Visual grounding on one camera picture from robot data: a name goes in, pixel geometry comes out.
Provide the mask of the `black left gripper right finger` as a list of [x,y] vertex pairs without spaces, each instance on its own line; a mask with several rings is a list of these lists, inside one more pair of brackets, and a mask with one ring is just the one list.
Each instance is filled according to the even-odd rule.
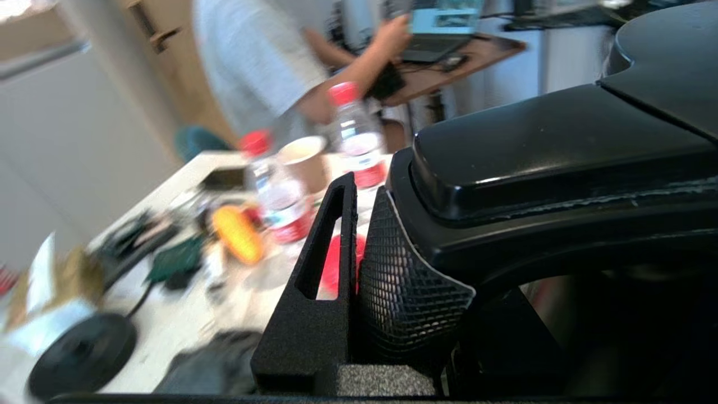
[[564,351],[519,287],[478,312],[477,361],[482,393],[562,393]]

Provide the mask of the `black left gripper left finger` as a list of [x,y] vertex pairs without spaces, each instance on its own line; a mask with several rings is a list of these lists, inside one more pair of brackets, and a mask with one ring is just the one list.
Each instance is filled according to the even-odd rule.
[[331,182],[251,360],[262,394],[335,394],[343,370],[437,378],[476,296],[420,257],[381,187],[357,261],[354,174]]

